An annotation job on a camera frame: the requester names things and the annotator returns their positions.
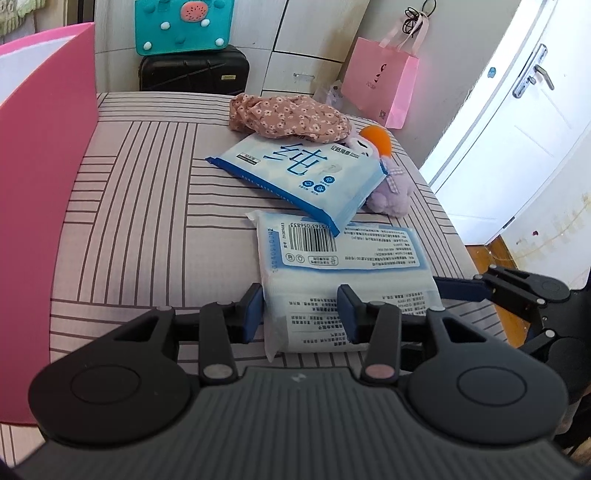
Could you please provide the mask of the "white tissue pack barcode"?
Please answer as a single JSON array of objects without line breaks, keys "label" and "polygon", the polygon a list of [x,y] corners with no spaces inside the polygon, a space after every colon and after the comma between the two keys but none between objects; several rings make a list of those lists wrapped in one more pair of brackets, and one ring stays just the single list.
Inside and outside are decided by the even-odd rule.
[{"label": "white tissue pack barcode", "polygon": [[423,315],[442,304],[417,234],[352,222],[339,235],[307,217],[252,211],[267,358],[279,353],[353,352],[338,312],[339,286],[363,302],[386,302]]}]

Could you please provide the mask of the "blue wet wipes pack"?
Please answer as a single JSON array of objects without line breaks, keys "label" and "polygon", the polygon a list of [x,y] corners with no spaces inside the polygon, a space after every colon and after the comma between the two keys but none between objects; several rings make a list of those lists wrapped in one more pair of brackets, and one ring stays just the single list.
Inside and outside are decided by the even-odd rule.
[{"label": "blue wet wipes pack", "polygon": [[381,160],[342,143],[252,134],[208,163],[294,205],[338,236],[384,179]]}]

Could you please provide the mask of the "pink floral fabric scrunchie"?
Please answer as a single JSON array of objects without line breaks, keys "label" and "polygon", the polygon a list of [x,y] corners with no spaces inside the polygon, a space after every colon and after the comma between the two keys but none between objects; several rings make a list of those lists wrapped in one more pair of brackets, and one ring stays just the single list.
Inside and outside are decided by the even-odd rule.
[{"label": "pink floral fabric scrunchie", "polygon": [[352,133],[346,115],[305,95],[239,94],[229,102],[229,128],[269,139],[297,136],[321,144],[345,140]]}]

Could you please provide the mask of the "orange egg-shaped sponge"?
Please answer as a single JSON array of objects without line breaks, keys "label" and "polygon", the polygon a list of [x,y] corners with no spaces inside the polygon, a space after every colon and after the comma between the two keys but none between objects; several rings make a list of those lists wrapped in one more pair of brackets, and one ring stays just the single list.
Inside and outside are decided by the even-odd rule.
[{"label": "orange egg-shaped sponge", "polygon": [[389,133],[379,125],[363,127],[360,136],[372,143],[381,156],[391,156],[393,145]]}]

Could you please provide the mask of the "purple plush toy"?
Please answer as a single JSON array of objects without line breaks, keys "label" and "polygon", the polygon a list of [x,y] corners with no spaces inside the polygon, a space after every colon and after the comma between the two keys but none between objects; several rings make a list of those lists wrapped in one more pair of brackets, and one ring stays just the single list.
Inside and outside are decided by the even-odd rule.
[{"label": "purple plush toy", "polygon": [[410,212],[415,183],[408,172],[394,162],[393,152],[391,156],[381,156],[372,143],[360,136],[360,132],[349,135],[345,145],[356,154],[379,160],[386,175],[367,198],[367,208],[376,214],[397,218],[406,216]]}]

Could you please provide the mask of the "white door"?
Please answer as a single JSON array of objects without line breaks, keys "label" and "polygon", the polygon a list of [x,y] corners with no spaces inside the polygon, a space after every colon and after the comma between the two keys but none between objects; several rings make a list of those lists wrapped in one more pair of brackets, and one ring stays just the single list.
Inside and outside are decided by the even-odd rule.
[{"label": "white door", "polygon": [[[544,1],[507,68],[492,63],[496,88],[473,120],[457,118],[421,172],[466,245],[499,235],[541,192],[590,124],[590,4]],[[545,44],[542,81],[512,90]]]}]

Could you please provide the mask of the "pink paper gift bag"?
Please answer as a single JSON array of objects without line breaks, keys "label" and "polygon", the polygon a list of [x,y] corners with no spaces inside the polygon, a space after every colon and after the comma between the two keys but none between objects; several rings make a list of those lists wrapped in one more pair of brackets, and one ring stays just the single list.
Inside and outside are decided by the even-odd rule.
[{"label": "pink paper gift bag", "polygon": [[407,119],[429,18],[421,12],[408,34],[403,26],[399,19],[380,41],[358,38],[342,80],[342,96],[388,129],[401,129]]}]

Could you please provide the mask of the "clear plastic bag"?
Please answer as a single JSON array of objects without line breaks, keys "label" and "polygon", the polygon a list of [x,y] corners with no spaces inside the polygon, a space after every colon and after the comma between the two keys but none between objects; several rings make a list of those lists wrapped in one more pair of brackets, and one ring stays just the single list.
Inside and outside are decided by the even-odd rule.
[{"label": "clear plastic bag", "polygon": [[335,108],[335,110],[341,110],[342,104],[344,104],[344,98],[342,97],[342,81],[336,80],[334,83],[318,87],[312,98],[318,103],[322,103]]}]

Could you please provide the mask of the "white wardrobe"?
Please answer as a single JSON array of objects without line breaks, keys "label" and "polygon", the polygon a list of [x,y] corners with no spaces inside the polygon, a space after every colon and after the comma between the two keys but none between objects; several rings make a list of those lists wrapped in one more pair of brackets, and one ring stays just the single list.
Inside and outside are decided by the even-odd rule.
[{"label": "white wardrobe", "polygon": [[[249,61],[249,94],[313,94],[338,78],[367,1],[236,1],[230,43]],[[134,3],[96,1],[97,90],[139,89]]]}]

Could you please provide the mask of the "black suitcase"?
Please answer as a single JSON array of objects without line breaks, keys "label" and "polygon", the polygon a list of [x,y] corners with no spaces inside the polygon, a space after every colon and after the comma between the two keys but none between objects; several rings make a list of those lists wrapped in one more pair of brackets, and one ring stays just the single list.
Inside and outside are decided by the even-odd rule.
[{"label": "black suitcase", "polygon": [[249,79],[249,60],[231,45],[146,56],[138,67],[138,79],[140,91],[238,95]]}]

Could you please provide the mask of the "pink storage box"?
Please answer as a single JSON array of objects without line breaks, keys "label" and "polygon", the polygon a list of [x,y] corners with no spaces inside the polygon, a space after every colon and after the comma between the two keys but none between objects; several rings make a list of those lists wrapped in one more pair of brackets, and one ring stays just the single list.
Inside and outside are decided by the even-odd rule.
[{"label": "pink storage box", "polygon": [[1,47],[1,421],[31,425],[62,224],[98,119],[94,26]]}]

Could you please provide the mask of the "teal felt handbag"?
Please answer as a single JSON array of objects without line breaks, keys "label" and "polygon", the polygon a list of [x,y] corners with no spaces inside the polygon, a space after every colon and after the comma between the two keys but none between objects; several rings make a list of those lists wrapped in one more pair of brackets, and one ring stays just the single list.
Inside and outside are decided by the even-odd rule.
[{"label": "teal felt handbag", "polygon": [[139,0],[134,3],[140,56],[220,50],[228,46],[233,0]]}]

